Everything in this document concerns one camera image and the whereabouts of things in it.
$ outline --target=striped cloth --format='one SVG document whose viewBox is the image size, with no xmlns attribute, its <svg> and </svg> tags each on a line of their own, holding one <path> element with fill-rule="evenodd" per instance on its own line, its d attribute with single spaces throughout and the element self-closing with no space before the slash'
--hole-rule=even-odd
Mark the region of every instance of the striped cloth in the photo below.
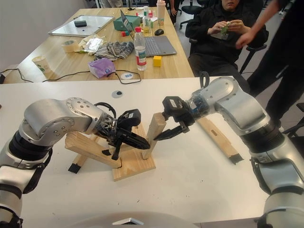
<svg viewBox="0 0 304 228">
<path fill-rule="evenodd" d="M 118 58 L 126 59 L 133 49 L 134 44 L 132 42 L 108 42 L 105 45 L 101 45 L 96 51 L 95 60 L 102 58 L 107 58 L 111 61 L 115 61 Z"/>
</svg>

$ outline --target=robotic arm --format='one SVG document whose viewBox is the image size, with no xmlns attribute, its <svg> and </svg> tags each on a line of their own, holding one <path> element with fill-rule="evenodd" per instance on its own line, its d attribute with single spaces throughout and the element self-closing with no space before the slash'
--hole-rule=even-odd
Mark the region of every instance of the robotic arm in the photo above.
<svg viewBox="0 0 304 228">
<path fill-rule="evenodd" d="M 50 161 L 52 147 L 71 131 L 96 134 L 115 147 L 112 159 L 118 159 L 122 143 L 149 149 L 148 142 L 131 132 L 141 122 L 137 109 L 116 119 L 81 98 L 64 101 L 47 99 L 31 104 L 24 112 L 19 130 L 0 153 L 0 227 L 19 228 L 22 194 L 34 190 Z"/>
<path fill-rule="evenodd" d="M 262 190 L 270 194 L 258 227 L 304 226 L 304 158 L 274 126 L 261 105 L 240 89 L 235 79 L 218 78 L 208 87 L 192 93 L 186 101 L 168 96 L 163 105 L 165 119 L 172 116 L 180 125 L 162 132 L 155 140 L 186 133 L 195 120 L 209 114 L 222 114 L 250 149 L 256 178 Z"/>
</svg>

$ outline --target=laptop keyboard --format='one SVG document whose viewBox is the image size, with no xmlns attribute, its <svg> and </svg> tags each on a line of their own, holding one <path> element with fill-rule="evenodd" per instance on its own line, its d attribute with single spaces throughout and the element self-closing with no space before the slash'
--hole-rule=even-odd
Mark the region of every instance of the laptop keyboard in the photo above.
<svg viewBox="0 0 304 228">
<path fill-rule="evenodd" d="M 160 49 L 158 48 L 155 39 L 153 37 L 145 37 L 146 43 L 146 53 L 149 56 L 156 56 L 161 54 Z"/>
</svg>

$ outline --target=yellow cube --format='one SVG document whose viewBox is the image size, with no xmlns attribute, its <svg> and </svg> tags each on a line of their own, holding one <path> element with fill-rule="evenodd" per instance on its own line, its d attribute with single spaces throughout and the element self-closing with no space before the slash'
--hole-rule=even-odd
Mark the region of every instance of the yellow cube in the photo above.
<svg viewBox="0 0 304 228">
<path fill-rule="evenodd" d="M 161 56 L 154 56 L 153 58 L 153 65 L 156 67 L 161 67 L 162 65 L 162 57 Z"/>
</svg>

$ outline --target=wooden stand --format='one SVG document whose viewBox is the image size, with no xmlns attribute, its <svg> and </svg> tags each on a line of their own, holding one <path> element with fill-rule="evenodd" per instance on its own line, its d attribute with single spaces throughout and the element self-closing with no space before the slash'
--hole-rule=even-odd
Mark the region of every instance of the wooden stand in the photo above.
<svg viewBox="0 0 304 228">
<path fill-rule="evenodd" d="M 78 132 L 68 133 L 66 135 L 66 148 L 78 153 L 69 171 L 78 173 L 88 157 L 110 165 L 113 168 L 114 181 L 155 169 L 154 160 L 151 156 L 153 148 L 156 145 L 156 141 L 153 139 L 163 131 L 165 125 L 166 122 L 162 114 L 156 113 L 153 115 L 149 126 L 147 138 L 141 124 L 133 127 L 132 132 L 146 138 L 151 147 L 149 150 L 139 150 L 122 144 L 119 153 L 120 158 L 117 161 L 111 159 L 113 148 L 108 149 L 98 144 L 98 142 L 105 139 L 95 135 L 87 138 Z"/>
</svg>

